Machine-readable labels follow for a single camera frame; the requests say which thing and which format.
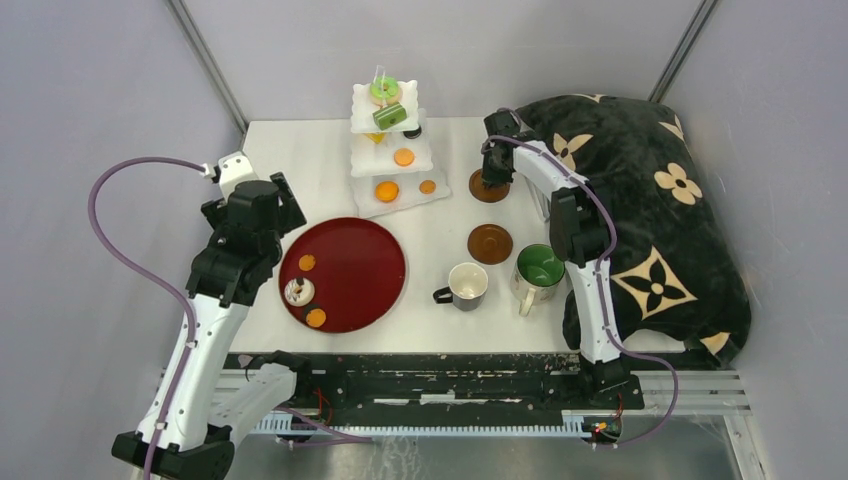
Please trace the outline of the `white three-tier dessert stand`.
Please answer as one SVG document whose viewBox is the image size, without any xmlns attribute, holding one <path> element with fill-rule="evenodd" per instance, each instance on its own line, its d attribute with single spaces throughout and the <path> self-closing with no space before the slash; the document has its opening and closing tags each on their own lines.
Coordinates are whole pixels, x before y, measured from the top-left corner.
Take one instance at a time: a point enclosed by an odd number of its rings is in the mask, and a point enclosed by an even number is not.
<svg viewBox="0 0 848 480">
<path fill-rule="evenodd" d="M 357 215 L 374 218 L 451 196 L 433 157 L 418 82 L 382 65 L 352 87 L 350 185 Z"/>
</svg>

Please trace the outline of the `cream green-lined mug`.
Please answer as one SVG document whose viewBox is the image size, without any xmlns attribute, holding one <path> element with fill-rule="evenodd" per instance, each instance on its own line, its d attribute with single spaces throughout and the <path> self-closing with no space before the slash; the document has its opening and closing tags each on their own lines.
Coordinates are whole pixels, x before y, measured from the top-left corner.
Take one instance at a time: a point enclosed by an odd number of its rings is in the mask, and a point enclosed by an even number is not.
<svg viewBox="0 0 848 480">
<path fill-rule="evenodd" d="M 510 278 L 510 291 L 518 300 L 518 314 L 527 317 L 534 305 L 551 299 L 563 280 L 564 262 L 544 244 L 524 247 L 518 254 Z"/>
</svg>

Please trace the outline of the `dark chocolate sandwich cookie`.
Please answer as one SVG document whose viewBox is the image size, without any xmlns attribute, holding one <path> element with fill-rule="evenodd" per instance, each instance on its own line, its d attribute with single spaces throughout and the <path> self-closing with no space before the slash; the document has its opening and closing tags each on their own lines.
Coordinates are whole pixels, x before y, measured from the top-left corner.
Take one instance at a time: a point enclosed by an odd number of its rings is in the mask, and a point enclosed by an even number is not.
<svg viewBox="0 0 848 480">
<path fill-rule="evenodd" d="M 422 127 L 418 127 L 418 128 L 416 128 L 416 129 L 414 129 L 414 130 L 407 130 L 407 131 L 404 131 L 404 132 L 403 132 L 403 136 L 404 136 L 406 139 L 417 139 L 418 137 L 420 137 L 420 136 L 421 136 L 422 132 L 423 132 L 423 128 L 422 128 Z"/>
</svg>

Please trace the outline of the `yellow cake wedge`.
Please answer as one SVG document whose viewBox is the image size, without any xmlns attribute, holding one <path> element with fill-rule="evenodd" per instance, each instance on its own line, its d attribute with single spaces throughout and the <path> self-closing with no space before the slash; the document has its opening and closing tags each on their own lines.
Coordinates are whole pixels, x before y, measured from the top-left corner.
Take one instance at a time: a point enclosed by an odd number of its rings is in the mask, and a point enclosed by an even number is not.
<svg viewBox="0 0 848 480">
<path fill-rule="evenodd" d="M 370 139 L 374 144 L 381 144 L 387 134 L 385 132 L 364 133 L 364 136 Z"/>
</svg>

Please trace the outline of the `green striped cake slice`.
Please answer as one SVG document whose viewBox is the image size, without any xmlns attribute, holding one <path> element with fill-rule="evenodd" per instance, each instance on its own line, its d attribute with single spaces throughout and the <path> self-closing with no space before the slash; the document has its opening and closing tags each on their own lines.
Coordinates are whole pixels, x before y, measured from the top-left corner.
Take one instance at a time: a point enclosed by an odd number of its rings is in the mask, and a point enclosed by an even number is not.
<svg viewBox="0 0 848 480">
<path fill-rule="evenodd" d="M 379 131 L 389 130 L 407 118 L 407 110 L 400 103 L 380 107 L 372 113 L 372 119 Z"/>
</svg>

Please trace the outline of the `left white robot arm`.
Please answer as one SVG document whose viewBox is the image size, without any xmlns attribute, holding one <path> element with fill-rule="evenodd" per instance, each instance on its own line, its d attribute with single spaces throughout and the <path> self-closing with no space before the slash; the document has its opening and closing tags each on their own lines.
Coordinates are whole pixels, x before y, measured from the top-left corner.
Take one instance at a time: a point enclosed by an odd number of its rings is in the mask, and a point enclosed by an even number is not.
<svg viewBox="0 0 848 480">
<path fill-rule="evenodd" d="M 282 237 L 306 223 L 286 177 L 238 182 L 201 208 L 213 228 L 186 285 L 189 307 L 163 386 L 138 427 L 116 436 L 114 458 L 165 479 L 223 479 L 238 444 L 277 404 L 299 407 L 314 379 L 273 364 L 257 385 L 227 406 L 212 407 L 234 336 L 283 256 Z"/>
</svg>

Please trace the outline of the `large orange egg tart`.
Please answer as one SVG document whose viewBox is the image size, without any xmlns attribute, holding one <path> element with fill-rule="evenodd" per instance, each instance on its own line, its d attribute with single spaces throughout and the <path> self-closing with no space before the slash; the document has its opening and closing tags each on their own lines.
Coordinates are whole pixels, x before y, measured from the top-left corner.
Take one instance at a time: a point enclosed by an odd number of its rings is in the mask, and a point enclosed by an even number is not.
<svg viewBox="0 0 848 480">
<path fill-rule="evenodd" d="M 382 203 L 394 202 L 400 194 L 400 187 L 393 181 L 382 181 L 374 187 L 374 197 Z"/>
</svg>

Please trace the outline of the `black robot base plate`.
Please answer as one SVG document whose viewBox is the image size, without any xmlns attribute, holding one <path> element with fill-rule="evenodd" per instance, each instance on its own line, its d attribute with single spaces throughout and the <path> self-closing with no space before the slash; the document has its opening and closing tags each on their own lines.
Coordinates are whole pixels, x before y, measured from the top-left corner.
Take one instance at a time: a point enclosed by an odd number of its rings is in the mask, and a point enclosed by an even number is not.
<svg viewBox="0 0 848 480">
<path fill-rule="evenodd" d="M 333 427 L 555 426 L 563 413 L 614 416 L 645 406 L 636 376 L 597 392 L 575 354 L 291 355 L 285 406 Z"/>
</svg>

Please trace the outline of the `metal serving tongs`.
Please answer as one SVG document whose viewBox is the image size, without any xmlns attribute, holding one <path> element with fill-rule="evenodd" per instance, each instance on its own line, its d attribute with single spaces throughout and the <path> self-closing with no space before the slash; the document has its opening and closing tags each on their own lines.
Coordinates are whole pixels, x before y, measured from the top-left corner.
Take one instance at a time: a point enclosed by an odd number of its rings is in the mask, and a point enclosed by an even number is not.
<svg viewBox="0 0 848 480">
<path fill-rule="evenodd" d="M 527 181 L 527 184 L 539 217 L 544 223 L 548 223 L 551 216 L 551 192 L 540 189 L 531 181 Z"/>
</svg>

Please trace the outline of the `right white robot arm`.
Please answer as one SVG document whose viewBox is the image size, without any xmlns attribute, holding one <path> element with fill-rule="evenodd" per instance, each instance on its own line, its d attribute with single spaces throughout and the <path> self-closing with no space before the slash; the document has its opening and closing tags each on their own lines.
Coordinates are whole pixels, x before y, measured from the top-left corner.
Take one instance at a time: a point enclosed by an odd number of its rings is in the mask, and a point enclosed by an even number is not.
<svg viewBox="0 0 848 480">
<path fill-rule="evenodd" d="M 610 256 L 617 233 L 601 197 L 605 189 L 592 187 L 586 177 L 566 167 L 543 141 L 522 128 L 512 110 L 500 109 L 483 123 L 483 184 L 501 186 L 518 173 L 549 204 L 549 244 L 564 262 L 578 312 L 578 396 L 585 405 L 602 408 L 629 379 L 612 302 Z"/>
</svg>

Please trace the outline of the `dark red round tray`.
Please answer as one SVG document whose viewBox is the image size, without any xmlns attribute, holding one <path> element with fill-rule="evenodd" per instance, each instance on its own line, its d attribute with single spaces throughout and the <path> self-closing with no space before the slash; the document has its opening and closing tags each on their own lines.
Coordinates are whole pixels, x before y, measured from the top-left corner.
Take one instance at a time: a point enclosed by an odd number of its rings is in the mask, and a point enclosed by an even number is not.
<svg viewBox="0 0 848 480">
<path fill-rule="evenodd" d="M 309 272 L 298 268 L 305 254 L 316 257 Z M 301 324 L 304 314 L 321 308 L 326 323 L 314 329 L 342 334 L 363 329 L 385 314 L 398 301 L 406 280 L 406 261 L 395 237 L 375 222 L 342 217 L 308 228 L 285 252 L 278 290 L 284 308 Z M 282 296 L 284 285 L 295 277 L 305 277 L 315 285 L 313 300 L 304 307 L 288 305 Z"/>
</svg>

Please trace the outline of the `round beige biscuit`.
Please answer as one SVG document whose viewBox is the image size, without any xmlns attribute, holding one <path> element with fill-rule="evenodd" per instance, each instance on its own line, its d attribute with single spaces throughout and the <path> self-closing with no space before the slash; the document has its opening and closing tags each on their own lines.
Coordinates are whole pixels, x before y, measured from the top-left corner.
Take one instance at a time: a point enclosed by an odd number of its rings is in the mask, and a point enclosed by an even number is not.
<svg viewBox="0 0 848 480">
<path fill-rule="evenodd" d="M 408 148 L 400 148 L 393 154 L 393 161 L 400 167 L 411 166 L 416 159 L 415 153 Z"/>
</svg>

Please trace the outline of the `small chip cookie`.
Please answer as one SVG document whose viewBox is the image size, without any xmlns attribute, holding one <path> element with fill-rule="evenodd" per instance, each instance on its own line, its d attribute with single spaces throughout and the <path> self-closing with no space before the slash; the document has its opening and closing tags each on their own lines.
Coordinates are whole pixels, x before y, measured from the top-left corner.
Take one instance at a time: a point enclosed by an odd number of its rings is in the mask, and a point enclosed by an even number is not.
<svg viewBox="0 0 848 480">
<path fill-rule="evenodd" d="M 419 191 L 424 195 L 431 195 L 437 189 L 437 183 L 433 180 L 424 180 L 419 184 Z"/>
</svg>

